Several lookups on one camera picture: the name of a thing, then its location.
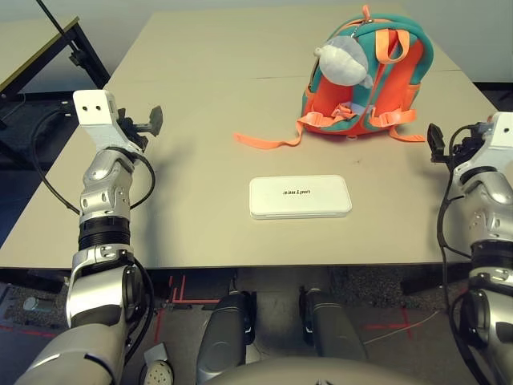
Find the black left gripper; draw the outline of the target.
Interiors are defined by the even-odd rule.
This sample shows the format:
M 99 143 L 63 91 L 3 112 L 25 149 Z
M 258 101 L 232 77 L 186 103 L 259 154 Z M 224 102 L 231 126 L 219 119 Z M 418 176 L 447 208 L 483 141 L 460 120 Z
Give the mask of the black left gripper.
M 141 136 L 136 131 L 136 126 L 133 123 L 133 120 L 126 116 L 125 108 L 120 108 L 118 110 L 117 123 L 129 141 L 136 144 L 141 152 L 144 152 L 148 144 L 148 139 L 145 136 Z M 154 137 L 157 137 L 163 125 L 163 111 L 161 106 L 152 108 L 149 115 L 149 124 L 151 126 L 149 132 Z

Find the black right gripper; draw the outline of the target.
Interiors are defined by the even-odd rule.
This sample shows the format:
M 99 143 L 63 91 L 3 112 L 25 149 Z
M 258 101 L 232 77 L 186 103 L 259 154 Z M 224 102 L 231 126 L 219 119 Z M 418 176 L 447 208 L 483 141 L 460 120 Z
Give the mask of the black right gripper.
M 464 131 L 470 133 L 456 143 L 457 136 Z M 432 163 L 445 163 L 448 168 L 467 162 L 484 144 L 483 133 L 480 126 L 463 126 L 451 136 L 448 146 L 448 155 L 445 156 L 445 142 L 442 130 L 436 124 L 429 124 L 427 129 L 427 143 L 430 147 Z

